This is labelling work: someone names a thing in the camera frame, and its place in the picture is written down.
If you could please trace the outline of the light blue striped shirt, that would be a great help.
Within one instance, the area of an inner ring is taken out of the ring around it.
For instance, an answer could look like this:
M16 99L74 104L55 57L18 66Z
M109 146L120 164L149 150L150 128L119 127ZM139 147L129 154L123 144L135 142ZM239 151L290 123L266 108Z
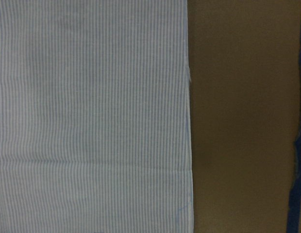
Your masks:
M194 231L185 0L0 0L0 233Z

